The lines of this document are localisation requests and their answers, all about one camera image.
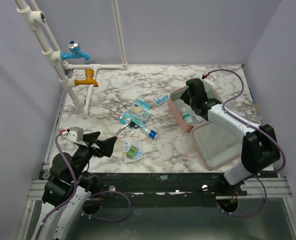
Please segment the white blue gauze packet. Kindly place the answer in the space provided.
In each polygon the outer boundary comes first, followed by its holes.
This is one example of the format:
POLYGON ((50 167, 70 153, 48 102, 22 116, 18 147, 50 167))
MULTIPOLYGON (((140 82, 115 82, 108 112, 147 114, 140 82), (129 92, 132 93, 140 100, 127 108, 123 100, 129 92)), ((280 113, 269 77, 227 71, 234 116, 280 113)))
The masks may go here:
POLYGON ((140 142, 124 142, 123 161, 125 164, 137 162, 143 158, 142 144, 140 142))

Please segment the clear teal plastic packet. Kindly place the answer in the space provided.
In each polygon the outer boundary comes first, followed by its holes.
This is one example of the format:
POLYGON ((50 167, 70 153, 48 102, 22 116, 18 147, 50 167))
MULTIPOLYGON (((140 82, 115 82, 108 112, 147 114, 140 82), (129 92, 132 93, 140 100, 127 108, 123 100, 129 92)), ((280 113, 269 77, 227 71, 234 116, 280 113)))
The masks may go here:
POLYGON ((140 113, 131 118, 131 121, 139 127, 144 127, 150 117, 151 115, 149 113, 140 113))

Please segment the green medicine box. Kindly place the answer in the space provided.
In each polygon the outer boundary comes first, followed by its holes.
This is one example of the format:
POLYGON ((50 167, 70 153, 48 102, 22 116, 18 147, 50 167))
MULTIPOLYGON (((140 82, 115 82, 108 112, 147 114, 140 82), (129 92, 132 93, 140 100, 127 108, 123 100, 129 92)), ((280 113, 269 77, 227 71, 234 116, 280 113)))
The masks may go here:
POLYGON ((128 158, 131 158, 132 159, 133 157, 135 157, 135 155, 136 155, 137 152, 138 152, 138 148, 136 146, 132 145, 129 148, 129 150, 126 152, 126 156, 128 158))

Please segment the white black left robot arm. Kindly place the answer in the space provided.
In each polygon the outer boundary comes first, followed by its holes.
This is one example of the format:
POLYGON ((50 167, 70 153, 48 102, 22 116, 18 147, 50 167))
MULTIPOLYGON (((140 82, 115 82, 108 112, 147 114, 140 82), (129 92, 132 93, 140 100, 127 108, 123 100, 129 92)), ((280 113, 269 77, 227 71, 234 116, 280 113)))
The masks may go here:
POLYGON ((32 238, 62 240, 85 200, 98 189, 98 177, 84 170, 92 157, 111 157, 117 137, 99 140, 100 132, 78 133, 73 127, 55 136, 59 153, 53 158, 50 178, 44 187, 41 214, 32 238), (58 139, 67 137, 78 148, 63 152, 58 139))

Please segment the white bottle green label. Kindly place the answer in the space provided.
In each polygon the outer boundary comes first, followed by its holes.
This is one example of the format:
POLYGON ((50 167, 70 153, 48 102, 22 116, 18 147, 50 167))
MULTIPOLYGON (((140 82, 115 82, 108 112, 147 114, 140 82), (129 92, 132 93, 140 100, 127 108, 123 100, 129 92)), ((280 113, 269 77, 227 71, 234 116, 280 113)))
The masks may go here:
POLYGON ((186 108, 182 109, 182 118, 186 123, 190 125, 194 123, 189 111, 186 108))

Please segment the clear plastic bandage bag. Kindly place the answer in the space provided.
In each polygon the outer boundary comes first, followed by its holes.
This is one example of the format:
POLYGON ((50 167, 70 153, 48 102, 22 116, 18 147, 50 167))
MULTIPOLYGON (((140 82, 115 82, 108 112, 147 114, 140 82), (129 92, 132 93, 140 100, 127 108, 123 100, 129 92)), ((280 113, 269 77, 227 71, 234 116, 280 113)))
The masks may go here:
POLYGON ((196 119, 197 122, 201 122, 204 120, 201 116, 197 115, 196 113, 193 114, 193 117, 196 119))

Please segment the white blue tube bottle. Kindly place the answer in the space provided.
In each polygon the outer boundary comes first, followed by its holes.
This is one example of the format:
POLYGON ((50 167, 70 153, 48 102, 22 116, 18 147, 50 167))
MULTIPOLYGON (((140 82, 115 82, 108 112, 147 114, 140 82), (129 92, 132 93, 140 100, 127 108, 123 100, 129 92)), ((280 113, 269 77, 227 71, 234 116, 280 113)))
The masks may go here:
POLYGON ((155 132, 154 130, 152 130, 152 129, 146 127, 146 126, 141 127, 141 130, 142 130, 142 132, 143 132, 145 135, 147 135, 147 136, 150 137, 151 139, 153 139, 153 140, 158 139, 158 133, 155 132))

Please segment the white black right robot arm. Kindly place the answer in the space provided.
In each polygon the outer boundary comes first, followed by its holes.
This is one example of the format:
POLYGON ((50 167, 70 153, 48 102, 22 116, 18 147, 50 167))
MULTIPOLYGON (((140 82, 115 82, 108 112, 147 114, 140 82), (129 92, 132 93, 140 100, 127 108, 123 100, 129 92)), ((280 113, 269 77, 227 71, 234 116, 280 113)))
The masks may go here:
POLYGON ((268 124, 253 125, 229 112, 221 101, 208 97, 201 79, 193 78, 186 81, 186 90, 181 99, 196 115, 222 127, 242 141, 241 162, 223 174, 225 185, 234 186, 280 159, 273 127, 268 124))

